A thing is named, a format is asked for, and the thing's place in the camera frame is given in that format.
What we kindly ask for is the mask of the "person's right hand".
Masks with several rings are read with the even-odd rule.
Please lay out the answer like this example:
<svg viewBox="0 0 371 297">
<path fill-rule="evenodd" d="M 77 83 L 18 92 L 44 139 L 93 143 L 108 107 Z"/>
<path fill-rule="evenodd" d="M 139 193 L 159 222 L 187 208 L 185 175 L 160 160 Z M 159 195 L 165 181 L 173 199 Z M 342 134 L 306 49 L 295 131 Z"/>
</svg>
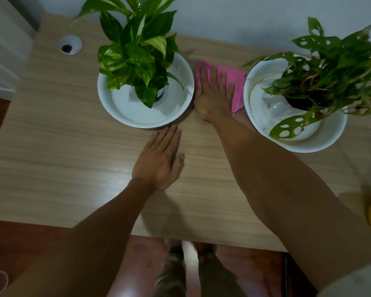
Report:
<svg viewBox="0 0 371 297">
<path fill-rule="evenodd" d="M 204 104 L 203 106 L 195 106 L 199 116 L 212 124 L 217 119 L 232 118 L 232 101 L 227 98 L 226 73 L 220 75 L 220 90 L 210 88 L 210 81 L 208 81 L 207 70 L 205 68 L 201 71 L 200 80 L 201 83 L 197 83 L 197 85 L 203 86 Z"/>
</svg>

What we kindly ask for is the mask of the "person's left hand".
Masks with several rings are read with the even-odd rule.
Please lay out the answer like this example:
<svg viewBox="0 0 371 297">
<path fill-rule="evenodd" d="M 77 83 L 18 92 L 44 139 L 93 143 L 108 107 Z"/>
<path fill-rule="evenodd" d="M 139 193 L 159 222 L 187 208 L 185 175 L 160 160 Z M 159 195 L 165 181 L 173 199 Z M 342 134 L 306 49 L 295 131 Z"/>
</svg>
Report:
<svg viewBox="0 0 371 297">
<path fill-rule="evenodd" d="M 164 191 L 168 189 L 178 178 L 172 178 L 172 165 L 178 153 L 182 131 L 177 126 L 177 149 L 174 153 L 163 153 L 161 142 L 166 133 L 166 128 L 158 132 L 158 148 L 155 156 L 139 155 L 133 171 L 132 184 L 150 191 Z"/>
</svg>

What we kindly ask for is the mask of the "pink cleaning cloth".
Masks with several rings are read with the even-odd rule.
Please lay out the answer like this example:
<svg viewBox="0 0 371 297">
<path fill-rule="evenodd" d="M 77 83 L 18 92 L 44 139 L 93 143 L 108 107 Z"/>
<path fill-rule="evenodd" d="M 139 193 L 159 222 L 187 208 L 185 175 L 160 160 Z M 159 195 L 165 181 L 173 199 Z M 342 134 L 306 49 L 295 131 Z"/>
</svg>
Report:
<svg viewBox="0 0 371 297">
<path fill-rule="evenodd" d="M 197 72 L 196 72 L 196 81 L 198 84 L 201 83 L 201 71 L 202 69 L 207 70 L 207 77 L 208 81 L 210 81 L 211 78 L 211 68 L 214 66 L 213 63 L 210 63 L 208 61 L 202 60 L 198 63 L 197 66 Z M 234 93 L 232 97 L 232 104 L 231 104 L 231 112 L 232 116 L 235 116 L 235 114 L 244 108 L 244 97 L 243 97 L 243 91 L 244 91 L 244 84 L 246 81 L 246 73 L 237 70 L 232 69 L 226 66 L 217 66 L 218 70 L 218 79 L 220 79 L 220 75 L 222 73 L 226 73 L 227 76 L 227 85 L 226 88 L 229 88 L 230 84 L 234 84 Z"/>
</svg>

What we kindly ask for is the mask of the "person's left forearm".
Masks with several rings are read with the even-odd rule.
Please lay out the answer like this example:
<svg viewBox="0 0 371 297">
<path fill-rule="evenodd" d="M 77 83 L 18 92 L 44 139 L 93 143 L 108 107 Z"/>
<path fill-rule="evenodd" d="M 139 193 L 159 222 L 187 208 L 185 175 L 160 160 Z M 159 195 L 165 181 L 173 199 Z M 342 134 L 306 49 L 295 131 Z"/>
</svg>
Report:
<svg viewBox="0 0 371 297">
<path fill-rule="evenodd" d="M 106 297 L 133 226 L 156 190 L 151 180 L 132 179 L 119 195 L 64 234 L 2 297 Z"/>
</svg>

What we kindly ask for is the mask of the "person's right forearm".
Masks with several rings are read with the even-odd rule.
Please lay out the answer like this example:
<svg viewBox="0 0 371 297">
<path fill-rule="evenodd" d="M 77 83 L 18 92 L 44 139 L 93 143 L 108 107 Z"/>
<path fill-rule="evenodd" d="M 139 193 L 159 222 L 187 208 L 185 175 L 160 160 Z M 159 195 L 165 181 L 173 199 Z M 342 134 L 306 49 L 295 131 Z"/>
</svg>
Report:
<svg viewBox="0 0 371 297">
<path fill-rule="evenodd" d="M 318 292 L 371 265 L 371 226 L 310 167 L 233 117 L 212 125 L 253 212 Z"/>
</svg>

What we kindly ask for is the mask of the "clean white round bowl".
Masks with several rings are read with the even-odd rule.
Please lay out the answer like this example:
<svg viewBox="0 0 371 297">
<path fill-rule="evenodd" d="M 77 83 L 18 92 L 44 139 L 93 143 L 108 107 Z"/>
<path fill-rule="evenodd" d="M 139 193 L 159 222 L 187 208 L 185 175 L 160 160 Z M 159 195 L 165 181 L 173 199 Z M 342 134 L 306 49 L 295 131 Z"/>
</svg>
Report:
<svg viewBox="0 0 371 297">
<path fill-rule="evenodd" d="M 107 76 L 99 74 L 97 89 L 105 110 L 119 122 L 141 129 L 159 128 L 171 124 L 188 109 L 194 94 L 194 75 L 188 62 L 178 53 L 168 72 L 173 74 L 181 85 L 168 78 L 168 85 L 162 89 L 162 97 L 152 108 L 145 106 L 137 97 L 135 88 L 124 85 L 121 89 L 107 89 Z"/>
</svg>

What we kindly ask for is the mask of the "variegated pothos plant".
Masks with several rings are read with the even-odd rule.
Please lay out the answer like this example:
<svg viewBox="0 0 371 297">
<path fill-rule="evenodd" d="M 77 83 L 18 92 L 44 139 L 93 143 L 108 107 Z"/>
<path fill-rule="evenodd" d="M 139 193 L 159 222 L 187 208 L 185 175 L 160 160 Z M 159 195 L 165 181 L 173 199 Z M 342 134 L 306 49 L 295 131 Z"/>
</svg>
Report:
<svg viewBox="0 0 371 297">
<path fill-rule="evenodd" d="M 111 44 L 98 51 L 99 72 L 106 76 L 106 89 L 135 88 L 139 100 L 152 108 L 158 91 L 169 85 L 168 71 L 178 53 L 176 34 L 168 35 L 176 11 L 167 11 L 175 0 L 86 0 L 80 18 L 99 13 L 101 28 Z"/>
</svg>

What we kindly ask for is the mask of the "holey-leaf monstera plant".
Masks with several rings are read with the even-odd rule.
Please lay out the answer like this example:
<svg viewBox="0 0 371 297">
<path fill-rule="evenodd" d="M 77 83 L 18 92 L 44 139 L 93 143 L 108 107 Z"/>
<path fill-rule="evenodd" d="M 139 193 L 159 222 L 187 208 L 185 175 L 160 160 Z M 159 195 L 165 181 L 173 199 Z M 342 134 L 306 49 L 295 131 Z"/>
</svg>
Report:
<svg viewBox="0 0 371 297">
<path fill-rule="evenodd" d="M 341 110 L 345 114 L 371 114 L 371 25 L 340 39 L 326 36 L 320 22 L 308 17 L 309 35 L 292 42 L 310 52 L 305 58 L 293 52 L 260 56 L 243 65 L 284 59 L 287 67 L 279 79 L 263 91 L 280 95 L 306 113 L 277 123 L 269 135 L 274 139 L 293 139 L 296 129 L 304 131 Z"/>
</svg>

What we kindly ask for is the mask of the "stained white round bowl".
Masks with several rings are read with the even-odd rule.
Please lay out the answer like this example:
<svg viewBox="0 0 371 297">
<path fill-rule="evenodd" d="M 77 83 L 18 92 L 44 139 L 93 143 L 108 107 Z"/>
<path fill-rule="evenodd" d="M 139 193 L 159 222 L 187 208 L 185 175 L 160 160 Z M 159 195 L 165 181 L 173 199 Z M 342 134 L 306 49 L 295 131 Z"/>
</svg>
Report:
<svg viewBox="0 0 371 297">
<path fill-rule="evenodd" d="M 287 60 L 273 59 L 257 63 L 244 85 L 244 107 L 247 115 L 264 137 L 296 153 L 323 150 L 341 136 L 347 116 L 341 110 L 320 121 L 304 123 L 306 110 L 294 108 L 281 95 L 271 95 L 263 89 L 281 78 Z"/>
</svg>

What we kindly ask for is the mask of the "person's left leg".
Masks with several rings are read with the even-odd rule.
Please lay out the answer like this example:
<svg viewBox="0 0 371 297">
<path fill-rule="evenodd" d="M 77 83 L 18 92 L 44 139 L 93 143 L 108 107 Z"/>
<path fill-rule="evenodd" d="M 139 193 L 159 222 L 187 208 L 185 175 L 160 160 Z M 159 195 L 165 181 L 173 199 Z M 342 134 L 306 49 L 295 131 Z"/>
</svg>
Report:
<svg viewBox="0 0 371 297">
<path fill-rule="evenodd" d="M 186 297 L 186 265 L 182 241 L 166 239 L 168 254 L 163 260 L 163 268 L 155 284 L 152 297 Z"/>
</svg>

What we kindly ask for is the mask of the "person's leg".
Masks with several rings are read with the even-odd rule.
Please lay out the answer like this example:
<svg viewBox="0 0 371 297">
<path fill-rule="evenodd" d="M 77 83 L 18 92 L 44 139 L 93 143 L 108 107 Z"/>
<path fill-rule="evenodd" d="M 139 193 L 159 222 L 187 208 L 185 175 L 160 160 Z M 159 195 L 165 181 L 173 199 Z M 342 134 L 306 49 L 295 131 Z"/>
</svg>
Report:
<svg viewBox="0 0 371 297">
<path fill-rule="evenodd" d="M 198 255 L 201 297 L 247 297 L 238 278 L 218 259 L 218 245 L 194 242 Z"/>
<path fill-rule="evenodd" d="M 163 260 L 163 268 L 155 284 L 152 297 L 186 297 L 186 265 L 182 241 L 166 239 L 168 254 Z"/>
</svg>

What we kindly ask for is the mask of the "person's right leg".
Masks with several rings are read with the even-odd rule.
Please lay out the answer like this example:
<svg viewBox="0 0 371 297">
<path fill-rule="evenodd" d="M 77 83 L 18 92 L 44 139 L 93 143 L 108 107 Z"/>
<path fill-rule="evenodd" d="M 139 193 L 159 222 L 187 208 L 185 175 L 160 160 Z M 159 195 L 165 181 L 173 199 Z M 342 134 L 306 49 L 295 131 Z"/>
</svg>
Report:
<svg viewBox="0 0 371 297">
<path fill-rule="evenodd" d="M 194 242 L 198 255 L 201 297 L 247 297 L 238 278 L 218 259 L 218 245 Z"/>
</svg>

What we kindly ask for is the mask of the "white cabinet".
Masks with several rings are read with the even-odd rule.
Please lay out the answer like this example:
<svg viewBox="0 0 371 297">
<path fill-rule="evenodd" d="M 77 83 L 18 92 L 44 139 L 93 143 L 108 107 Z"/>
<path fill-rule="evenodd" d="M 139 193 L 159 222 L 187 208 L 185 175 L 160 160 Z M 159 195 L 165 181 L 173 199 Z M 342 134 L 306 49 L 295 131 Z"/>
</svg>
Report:
<svg viewBox="0 0 371 297">
<path fill-rule="evenodd" d="M 8 0 L 0 0 L 0 99 L 12 100 L 36 34 Z"/>
</svg>

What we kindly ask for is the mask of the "person's white sleeve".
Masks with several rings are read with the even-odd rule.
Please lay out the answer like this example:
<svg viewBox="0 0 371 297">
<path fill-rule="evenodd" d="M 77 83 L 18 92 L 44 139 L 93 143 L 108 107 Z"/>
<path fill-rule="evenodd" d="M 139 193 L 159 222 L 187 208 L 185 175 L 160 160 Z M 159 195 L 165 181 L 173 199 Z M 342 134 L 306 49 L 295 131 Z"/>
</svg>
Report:
<svg viewBox="0 0 371 297">
<path fill-rule="evenodd" d="M 371 265 L 336 280 L 317 297 L 371 297 Z"/>
</svg>

